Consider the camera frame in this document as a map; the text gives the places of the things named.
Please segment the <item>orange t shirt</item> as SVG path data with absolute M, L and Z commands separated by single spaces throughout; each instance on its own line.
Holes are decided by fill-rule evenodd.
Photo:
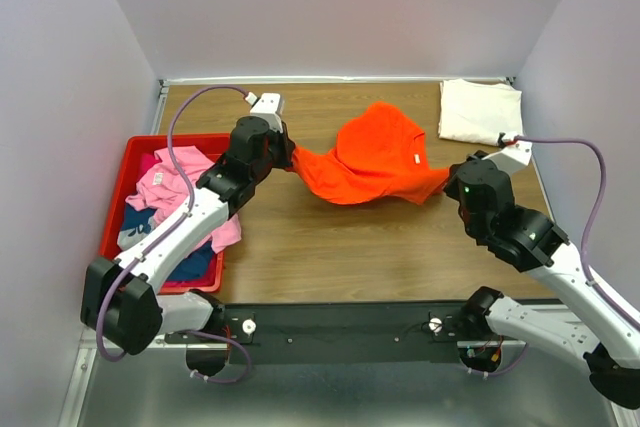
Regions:
M 324 154 L 297 146 L 292 170 L 317 197 L 357 205 L 384 197 L 422 204 L 440 193 L 447 168 L 432 168 L 426 134 L 396 106 L 375 102 L 338 131 Z

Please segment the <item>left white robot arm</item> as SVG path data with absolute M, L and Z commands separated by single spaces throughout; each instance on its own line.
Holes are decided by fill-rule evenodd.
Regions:
M 291 164 L 293 143 L 277 113 L 252 112 L 240 118 L 227 151 L 191 186 L 191 193 L 163 223 L 116 259 L 94 259 L 88 266 L 81 306 L 82 322 L 94 329 L 100 353 L 116 362 L 137 355 L 156 336 L 189 331 L 201 342 L 214 340 L 220 315 L 204 294 L 158 296 L 175 267 L 209 233 L 235 215 L 274 168 Z M 121 354 L 111 354 L 111 342 Z

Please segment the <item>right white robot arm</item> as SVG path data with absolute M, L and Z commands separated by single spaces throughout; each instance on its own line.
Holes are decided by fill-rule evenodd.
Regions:
M 584 260 L 545 214 L 515 202 L 511 176 L 528 165 L 515 144 L 477 153 L 449 169 L 445 194 L 457 201 L 466 234 L 497 259 L 551 289 L 578 325 L 533 311 L 502 292 L 481 287 L 443 330 L 460 339 L 491 333 L 521 340 L 587 373 L 609 401 L 639 407 L 639 312 Z

